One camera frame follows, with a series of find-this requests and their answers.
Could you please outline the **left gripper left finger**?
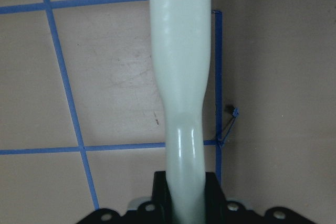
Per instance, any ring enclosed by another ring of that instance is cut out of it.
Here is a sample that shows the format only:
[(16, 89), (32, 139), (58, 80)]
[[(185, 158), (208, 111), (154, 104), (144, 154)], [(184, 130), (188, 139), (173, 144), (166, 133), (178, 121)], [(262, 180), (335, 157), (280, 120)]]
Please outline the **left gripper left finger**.
[(154, 173), (151, 204), (154, 206), (151, 215), (156, 223), (173, 223), (173, 205), (165, 171)]

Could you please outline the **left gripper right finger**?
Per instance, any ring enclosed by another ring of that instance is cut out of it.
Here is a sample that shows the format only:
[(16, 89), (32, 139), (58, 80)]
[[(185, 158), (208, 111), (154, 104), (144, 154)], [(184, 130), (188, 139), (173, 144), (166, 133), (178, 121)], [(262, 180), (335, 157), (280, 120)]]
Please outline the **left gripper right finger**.
[(206, 172), (205, 214), (206, 223), (224, 223), (223, 206), (225, 195), (219, 185), (215, 173)]

